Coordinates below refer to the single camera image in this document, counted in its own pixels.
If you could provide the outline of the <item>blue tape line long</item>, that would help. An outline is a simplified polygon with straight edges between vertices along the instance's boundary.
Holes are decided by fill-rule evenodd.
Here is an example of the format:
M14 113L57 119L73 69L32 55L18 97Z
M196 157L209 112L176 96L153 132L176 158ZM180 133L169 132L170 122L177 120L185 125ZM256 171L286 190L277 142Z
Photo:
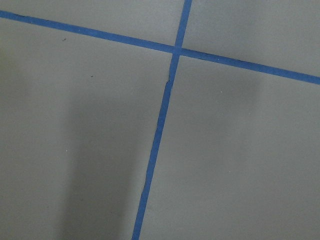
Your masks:
M137 47L156 50L164 53L170 53L170 54L179 53L181 56L184 56L184 57L199 59L207 62L213 62L213 63L222 64L222 65L232 66L240 69L251 70L254 72L303 81L303 82L312 83L316 85L320 84L320 78L318 76L286 70L286 69L277 68L277 67L272 67L272 66L267 66L263 64L248 62L248 61L242 61L242 60L238 60L230 57L205 53L205 52L191 50L187 48L181 48L180 50L177 50L173 45L167 45L167 44L139 39L135 37L119 35L119 34L110 33L106 31L96 30L92 28L87 28L87 27L82 27L82 26L32 17L32 16L19 15L19 14L9 12L9 11L4 11L4 10L0 11L0 17L3 19L8 19L8 20L13 20L17 22L26 23L26 24L37 25L37 26L46 27L50 29L75 33L79 35L108 40L112 42L123 43L130 46L137 46Z

